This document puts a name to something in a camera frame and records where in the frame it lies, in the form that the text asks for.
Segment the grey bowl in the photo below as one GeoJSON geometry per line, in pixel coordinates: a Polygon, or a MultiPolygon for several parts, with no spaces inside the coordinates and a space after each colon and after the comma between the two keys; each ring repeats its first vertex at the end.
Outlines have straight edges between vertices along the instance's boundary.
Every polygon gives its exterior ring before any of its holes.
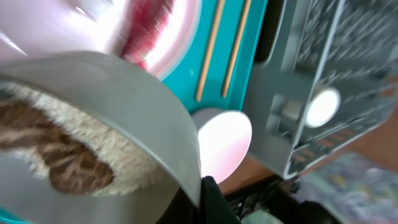
{"type": "Polygon", "coordinates": [[[158,79],[115,56],[72,52],[1,63],[1,82],[42,91],[139,146],[164,178],[124,195],[69,195],[1,151],[2,223],[193,223],[201,197],[198,134],[158,79]]]}

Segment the rice and food scraps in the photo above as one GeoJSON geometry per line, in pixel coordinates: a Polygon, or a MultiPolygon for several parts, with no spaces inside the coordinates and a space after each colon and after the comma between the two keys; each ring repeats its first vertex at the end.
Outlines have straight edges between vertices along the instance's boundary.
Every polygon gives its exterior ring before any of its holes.
{"type": "Polygon", "coordinates": [[[124,195],[165,172],[139,146],[42,91],[1,82],[1,151],[69,195],[124,195]]]}

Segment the beige ceramic cup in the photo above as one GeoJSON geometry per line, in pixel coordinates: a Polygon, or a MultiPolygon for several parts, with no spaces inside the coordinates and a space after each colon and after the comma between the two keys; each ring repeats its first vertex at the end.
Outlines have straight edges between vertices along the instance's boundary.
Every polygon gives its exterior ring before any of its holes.
{"type": "MultiPolygon", "coordinates": [[[[305,113],[304,125],[308,128],[318,128],[323,126],[334,117],[341,104],[340,92],[326,85],[317,85],[314,89],[309,109],[305,113]]],[[[298,100],[288,100],[282,114],[292,120],[298,120],[304,103],[298,100]]]]}

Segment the red snack wrapper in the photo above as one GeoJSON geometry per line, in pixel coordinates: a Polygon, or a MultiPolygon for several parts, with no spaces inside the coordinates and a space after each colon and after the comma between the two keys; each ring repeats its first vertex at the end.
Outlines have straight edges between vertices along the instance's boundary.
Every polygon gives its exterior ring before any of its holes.
{"type": "Polygon", "coordinates": [[[131,1],[128,37],[121,52],[123,59],[144,70],[148,68],[145,56],[167,27],[174,5],[174,0],[131,1]]]}

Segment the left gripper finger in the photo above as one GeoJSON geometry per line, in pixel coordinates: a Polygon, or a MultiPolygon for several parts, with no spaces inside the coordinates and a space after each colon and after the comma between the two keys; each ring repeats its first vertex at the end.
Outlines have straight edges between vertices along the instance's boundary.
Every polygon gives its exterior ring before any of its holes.
{"type": "Polygon", "coordinates": [[[211,176],[202,178],[200,223],[240,224],[223,193],[211,176]]]}

